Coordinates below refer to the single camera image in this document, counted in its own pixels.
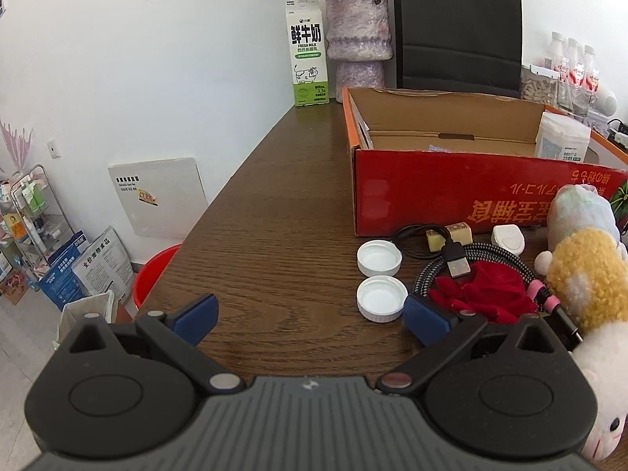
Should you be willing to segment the red fabric rose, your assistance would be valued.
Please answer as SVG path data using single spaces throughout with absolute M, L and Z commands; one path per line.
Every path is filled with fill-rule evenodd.
M 498 324 L 516 324 L 520 316 L 539 310 L 517 271 L 489 261 L 474 261 L 471 272 L 459 279 L 438 276 L 428 299 L 447 312 L 467 310 Z

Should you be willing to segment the yellow white plush toy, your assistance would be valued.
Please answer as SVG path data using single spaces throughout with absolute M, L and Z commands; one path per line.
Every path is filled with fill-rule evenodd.
M 627 421 L 627 261 L 611 234 L 582 228 L 540 253 L 534 269 L 582 335 L 571 356 L 597 400 L 582 455 L 600 462 L 619 445 Z

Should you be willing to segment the white plastic jar lid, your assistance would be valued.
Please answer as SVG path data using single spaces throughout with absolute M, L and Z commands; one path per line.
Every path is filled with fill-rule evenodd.
M 400 269 L 402 253 L 388 240 L 368 240 L 356 251 L 356 261 L 364 276 L 394 276 Z
M 389 323 L 401 316 L 407 297 L 407 287 L 396 277 L 372 276 L 356 290 L 356 306 L 368 321 Z

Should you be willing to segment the pastel tie-dye plush ball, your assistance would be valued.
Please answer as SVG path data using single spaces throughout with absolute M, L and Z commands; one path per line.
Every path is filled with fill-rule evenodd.
M 593 185 L 564 185 L 550 203 L 547 215 L 548 249 L 554 251 L 562 240 L 584 228 L 603 230 L 614 238 L 615 243 L 619 243 L 619 229 L 610 202 Z

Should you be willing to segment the blue white paper package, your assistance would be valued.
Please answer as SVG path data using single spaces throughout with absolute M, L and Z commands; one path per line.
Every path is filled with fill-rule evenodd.
M 73 234 L 67 243 L 52 254 L 50 268 L 38 282 L 40 290 L 60 312 L 66 304 L 85 297 L 72 266 L 90 245 L 82 231 Z

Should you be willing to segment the red plastic bucket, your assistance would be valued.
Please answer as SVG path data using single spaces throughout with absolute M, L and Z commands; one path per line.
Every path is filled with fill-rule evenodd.
M 151 289 L 160 279 L 172 258 L 179 251 L 180 245 L 169 247 L 150 258 L 139 273 L 136 274 L 132 286 L 132 300 L 137 309 L 141 309 Z

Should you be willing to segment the white printed paper package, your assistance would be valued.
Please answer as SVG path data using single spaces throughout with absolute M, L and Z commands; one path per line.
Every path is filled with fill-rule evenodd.
M 126 248 L 111 226 L 73 263 L 72 272 L 87 296 L 110 290 L 122 304 L 131 297 L 134 271 Z

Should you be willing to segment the beige wrapped soap bar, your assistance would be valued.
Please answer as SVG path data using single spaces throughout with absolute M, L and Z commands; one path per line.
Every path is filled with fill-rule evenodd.
M 448 235 L 461 245 L 466 246 L 472 243 L 473 233 L 467 223 L 455 223 L 454 225 L 446 225 L 445 230 Z M 442 231 L 428 230 L 426 232 L 428 248 L 432 253 L 438 252 L 445 245 L 445 236 Z

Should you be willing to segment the white round speaker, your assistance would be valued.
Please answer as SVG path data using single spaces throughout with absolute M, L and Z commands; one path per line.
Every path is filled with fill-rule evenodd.
M 605 116 L 612 116 L 617 111 L 617 99 L 607 85 L 599 84 L 593 102 L 594 110 Z

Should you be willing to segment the clear jar with seeds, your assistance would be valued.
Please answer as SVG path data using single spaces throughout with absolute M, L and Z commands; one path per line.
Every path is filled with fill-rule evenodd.
M 524 100 L 555 106 L 560 75 L 556 70 L 523 64 L 520 69 L 519 94 Z

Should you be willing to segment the clear drinking glass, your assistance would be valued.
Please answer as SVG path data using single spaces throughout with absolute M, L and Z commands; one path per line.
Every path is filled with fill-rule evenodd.
M 584 118 L 589 115 L 595 94 L 586 88 L 583 80 L 574 82 L 571 78 L 565 78 L 559 81 L 557 101 L 559 108 Z

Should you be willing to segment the black paper shopping bag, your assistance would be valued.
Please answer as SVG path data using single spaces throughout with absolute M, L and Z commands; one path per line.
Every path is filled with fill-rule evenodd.
M 517 98 L 522 0 L 394 0 L 396 84 Z

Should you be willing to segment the green white milk carton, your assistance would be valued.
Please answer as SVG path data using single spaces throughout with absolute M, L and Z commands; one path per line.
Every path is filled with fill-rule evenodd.
M 329 102 L 323 13 L 318 0 L 287 0 L 288 49 L 296 106 Z

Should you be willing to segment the white wall switch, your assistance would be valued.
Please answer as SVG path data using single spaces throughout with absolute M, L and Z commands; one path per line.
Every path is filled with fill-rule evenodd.
M 50 139 L 47 142 L 47 147 L 48 147 L 49 154 L 53 159 L 59 159 L 61 157 L 61 153 L 60 151 L 58 151 L 57 144 L 55 143 L 53 139 Z

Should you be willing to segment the pink purple wall decoration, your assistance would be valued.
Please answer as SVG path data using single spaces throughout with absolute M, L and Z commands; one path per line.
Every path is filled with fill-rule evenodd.
M 16 170 L 24 172 L 33 141 L 33 131 L 26 128 L 12 128 L 9 123 L 2 122 L 1 136 Z

